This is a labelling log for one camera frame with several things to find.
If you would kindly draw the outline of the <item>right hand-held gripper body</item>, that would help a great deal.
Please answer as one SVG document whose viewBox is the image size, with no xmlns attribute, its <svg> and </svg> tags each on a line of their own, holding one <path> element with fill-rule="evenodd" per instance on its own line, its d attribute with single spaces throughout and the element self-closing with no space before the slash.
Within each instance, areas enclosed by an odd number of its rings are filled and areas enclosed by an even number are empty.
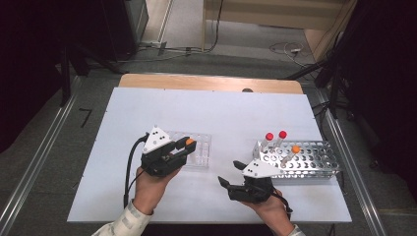
<svg viewBox="0 0 417 236">
<path fill-rule="evenodd" d="M 255 159 L 246 165 L 244 170 L 240 170 L 244 183 L 240 186 L 233 185 L 234 189 L 228 190 L 229 199 L 246 203 L 262 203 L 270 196 L 279 198 L 271 178 L 282 174 L 283 170 Z"/>
</svg>

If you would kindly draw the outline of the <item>clear acrylic tube rack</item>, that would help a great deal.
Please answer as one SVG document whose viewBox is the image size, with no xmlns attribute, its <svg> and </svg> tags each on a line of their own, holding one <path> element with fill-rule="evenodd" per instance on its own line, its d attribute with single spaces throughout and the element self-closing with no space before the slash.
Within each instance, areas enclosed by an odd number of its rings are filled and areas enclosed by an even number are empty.
<svg viewBox="0 0 417 236">
<path fill-rule="evenodd" d="M 201 133 L 189 133 L 168 131 L 167 134 L 172 141 L 179 141 L 184 137 L 189 137 L 197 142 L 196 150 L 187 157 L 186 166 L 195 168 L 208 168 L 211 149 L 211 135 Z"/>
</svg>

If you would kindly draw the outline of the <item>power strip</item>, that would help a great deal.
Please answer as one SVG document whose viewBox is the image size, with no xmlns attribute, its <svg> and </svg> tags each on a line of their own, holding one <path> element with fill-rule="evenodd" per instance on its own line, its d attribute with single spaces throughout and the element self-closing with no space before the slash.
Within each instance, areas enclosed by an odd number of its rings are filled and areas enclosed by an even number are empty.
<svg viewBox="0 0 417 236">
<path fill-rule="evenodd" d="M 150 42 L 141 42 L 139 44 L 140 49 L 154 49 L 157 52 L 158 56 L 164 54 L 166 50 L 167 42 L 159 42 L 159 41 L 150 41 Z"/>
</svg>

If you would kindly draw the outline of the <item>wooden table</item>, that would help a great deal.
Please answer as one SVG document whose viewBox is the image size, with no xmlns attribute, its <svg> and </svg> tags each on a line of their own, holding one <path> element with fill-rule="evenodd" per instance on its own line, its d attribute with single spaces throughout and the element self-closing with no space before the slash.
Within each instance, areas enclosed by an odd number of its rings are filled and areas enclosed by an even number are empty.
<svg viewBox="0 0 417 236">
<path fill-rule="evenodd" d="M 119 86 L 121 88 L 145 89 L 251 91 L 289 94 L 303 93 L 301 85 L 296 81 L 170 74 L 126 74 L 121 77 Z"/>
</svg>

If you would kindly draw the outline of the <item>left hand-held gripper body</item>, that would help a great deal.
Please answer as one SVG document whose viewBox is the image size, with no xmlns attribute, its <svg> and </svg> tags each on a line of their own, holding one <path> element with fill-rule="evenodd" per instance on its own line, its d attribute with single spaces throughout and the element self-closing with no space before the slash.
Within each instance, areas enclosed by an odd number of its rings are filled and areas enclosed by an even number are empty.
<svg viewBox="0 0 417 236">
<path fill-rule="evenodd" d="M 165 177 L 186 164 L 181 159 L 181 149 L 176 148 L 176 142 L 157 126 L 154 126 L 146 140 L 141 157 L 141 167 L 150 176 Z"/>
</svg>

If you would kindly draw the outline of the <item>dark curtain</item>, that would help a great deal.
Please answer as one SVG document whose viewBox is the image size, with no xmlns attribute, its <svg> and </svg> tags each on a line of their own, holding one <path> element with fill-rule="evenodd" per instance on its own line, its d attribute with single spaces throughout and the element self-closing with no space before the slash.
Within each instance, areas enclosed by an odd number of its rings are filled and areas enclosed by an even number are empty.
<svg viewBox="0 0 417 236">
<path fill-rule="evenodd" d="M 63 86 L 63 58 L 87 69 L 78 33 L 92 3 L 0 0 L 0 153 Z"/>
<path fill-rule="evenodd" d="M 358 0 L 346 35 L 347 96 L 377 136 L 371 152 L 417 199 L 417 0 Z"/>
</svg>

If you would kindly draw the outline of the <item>red capped clear tube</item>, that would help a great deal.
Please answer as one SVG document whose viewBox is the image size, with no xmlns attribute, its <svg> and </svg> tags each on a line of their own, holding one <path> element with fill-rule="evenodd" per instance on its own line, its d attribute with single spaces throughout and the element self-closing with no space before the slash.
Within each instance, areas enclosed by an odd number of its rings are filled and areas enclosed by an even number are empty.
<svg viewBox="0 0 417 236">
<path fill-rule="evenodd" d="M 268 144 L 273 140 L 273 133 L 266 133 L 265 138 L 261 141 L 260 151 L 265 152 L 268 149 Z"/>
<path fill-rule="evenodd" d="M 278 138 L 277 138 L 273 148 L 274 149 L 279 148 L 286 137 L 287 137 L 287 133 L 284 130 L 280 131 L 279 134 L 278 134 Z"/>
</svg>

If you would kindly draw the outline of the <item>person's left hand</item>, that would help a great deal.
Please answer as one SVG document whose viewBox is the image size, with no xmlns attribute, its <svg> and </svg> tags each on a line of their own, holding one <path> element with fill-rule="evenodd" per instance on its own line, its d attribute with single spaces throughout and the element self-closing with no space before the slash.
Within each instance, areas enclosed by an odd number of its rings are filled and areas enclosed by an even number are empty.
<svg viewBox="0 0 417 236">
<path fill-rule="evenodd" d="M 134 207 L 143 214 L 152 215 L 162 199 L 168 183 L 180 172 L 179 169 L 165 177 L 150 176 L 139 167 L 135 187 Z"/>
</svg>

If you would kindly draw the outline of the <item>white board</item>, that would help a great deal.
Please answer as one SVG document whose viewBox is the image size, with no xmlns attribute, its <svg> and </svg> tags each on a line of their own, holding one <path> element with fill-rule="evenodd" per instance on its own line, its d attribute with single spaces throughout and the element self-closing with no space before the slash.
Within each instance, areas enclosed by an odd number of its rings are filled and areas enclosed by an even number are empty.
<svg viewBox="0 0 417 236">
<path fill-rule="evenodd" d="M 183 168 L 169 183 L 153 222 L 257 223 L 248 207 L 229 199 L 220 176 L 243 181 L 234 160 L 248 163 L 256 141 L 286 131 L 293 141 L 321 135 L 304 94 L 115 88 L 68 215 L 71 222 L 108 222 L 123 209 L 126 168 L 138 167 L 135 141 L 153 126 L 211 135 L 208 168 Z"/>
</svg>

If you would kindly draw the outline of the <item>wooden cabinet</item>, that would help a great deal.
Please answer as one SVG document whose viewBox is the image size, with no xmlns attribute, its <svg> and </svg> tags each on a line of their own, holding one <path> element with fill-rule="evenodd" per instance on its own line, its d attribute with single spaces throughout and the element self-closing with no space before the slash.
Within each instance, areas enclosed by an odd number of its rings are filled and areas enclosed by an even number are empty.
<svg viewBox="0 0 417 236">
<path fill-rule="evenodd" d="M 202 43 L 206 46 L 206 22 L 215 11 L 226 22 L 255 24 L 304 31 L 316 61 L 333 48 L 344 31 L 358 0 L 203 0 Z"/>
</svg>

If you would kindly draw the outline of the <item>black cabinet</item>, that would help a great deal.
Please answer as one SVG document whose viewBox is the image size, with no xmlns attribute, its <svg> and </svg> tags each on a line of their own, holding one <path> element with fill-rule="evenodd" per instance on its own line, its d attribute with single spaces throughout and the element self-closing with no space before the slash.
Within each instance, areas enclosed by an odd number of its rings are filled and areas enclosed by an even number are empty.
<svg viewBox="0 0 417 236">
<path fill-rule="evenodd" d="M 110 38 L 110 58 L 126 60 L 137 53 L 149 21 L 146 0 L 100 0 Z"/>
</svg>

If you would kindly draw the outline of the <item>aluminium floor rail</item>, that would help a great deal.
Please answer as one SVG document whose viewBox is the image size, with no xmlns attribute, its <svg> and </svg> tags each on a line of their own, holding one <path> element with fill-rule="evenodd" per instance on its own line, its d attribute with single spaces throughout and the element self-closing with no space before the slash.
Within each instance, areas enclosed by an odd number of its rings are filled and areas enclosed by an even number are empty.
<svg viewBox="0 0 417 236">
<path fill-rule="evenodd" d="M 85 77 L 82 76 L 76 76 L 73 79 L 70 86 L 73 93 L 68 98 L 68 101 L 58 109 L 51 125 L 31 159 L 28 168 L 8 199 L 5 208 L 0 215 L 0 236 L 7 236 L 11 230 L 44 162 L 50 153 L 50 150 L 52 149 L 65 121 L 67 120 L 68 115 L 72 110 L 84 80 Z"/>
<path fill-rule="evenodd" d="M 329 111 L 326 113 L 326 120 L 372 236 L 387 236 L 387 231 L 378 210 L 341 130 L 339 120 L 335 119 Z"/>
</svg>

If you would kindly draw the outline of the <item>black metal stand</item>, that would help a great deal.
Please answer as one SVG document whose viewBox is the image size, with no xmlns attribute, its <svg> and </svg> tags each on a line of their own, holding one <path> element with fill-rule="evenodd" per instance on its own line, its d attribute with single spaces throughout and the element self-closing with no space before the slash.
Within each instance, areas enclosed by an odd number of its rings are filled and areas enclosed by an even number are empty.
<svg viewBox="0 0 417 236">
<path fill-rule="evenodd" d="M 299 72 L 286 77 L 286 80 L 295 81 L 307 74 L 319 70 L 319 74 L 314 79 L 314 84 L 318 89 L 322 89 L 325 86 L 330 87 L 328 109 L 334 119 L 336 115 L 336 105 L 338 91 L 340 87 L 340 60 L 342 53 L 346 49 L 348 40 L 352 36 L 350 28 L 350 18 L 355 12 L 355 7 L 359 0 L 347 0 L 349 2 L 347 13 L 341 19 L 341 26 L 335 31 L 335 35 L 332 37 L 330 47 L 324 52 L 321 59 L 310 66 L 301 69 Z"/>
<path fill-rule="evenodd" d="M 62 99 L 60 106 L 66 105 L 71 97 L 71 83 L 70 83 L 70 66 L 73 66 L 76 73 L 81 76 L 89 74 L 89 65 L 86 57 L 97 62 L 99 65 L 108 69 L 109 71 L 124 75 L 127 71 L 122 71 L 110 62 L 104 60 L 93 51 L 87 49 L 78 43 L 65 43 L 60 48 L 60 65 L 61 65 L 61 81 L 62 81 Z"/>
</svg>

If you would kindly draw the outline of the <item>metal tube rack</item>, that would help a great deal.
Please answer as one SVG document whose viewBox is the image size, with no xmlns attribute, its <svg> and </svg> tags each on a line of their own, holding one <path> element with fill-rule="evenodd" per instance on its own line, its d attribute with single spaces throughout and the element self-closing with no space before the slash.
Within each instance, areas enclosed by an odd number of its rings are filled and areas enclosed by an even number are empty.
<svg viewBox="0 0 417 236">
<path fill-rule="evenodd" d="M 283 170 L 282 174 L 274 178 L 330 178 L 341 170 L 329 142 L 283 141 L 277 149 L 271 143 L 265 152 L 260 151 L 260 144 L 256 142 L 253 158 Z M 291 152 L 293 146 L 299 146 L 300 151 L 286 163 L 285 168 L 281 168 L 282 159 Z"/>
</svg>

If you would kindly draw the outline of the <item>person's right hand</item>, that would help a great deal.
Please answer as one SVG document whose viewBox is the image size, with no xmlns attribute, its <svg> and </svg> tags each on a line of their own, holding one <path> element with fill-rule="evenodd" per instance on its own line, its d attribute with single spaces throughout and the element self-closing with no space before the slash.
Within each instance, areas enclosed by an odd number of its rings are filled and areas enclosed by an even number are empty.
<svg viewBox="0 0 417 236">
<path fill-rule="evenodd" d="M 265 202 L 258 204 L 243 202 L 243 205 L 251 208 L 270 228 L 290 223 L 286 206 L 278 197 L 271 196 Z"/>
</svg>

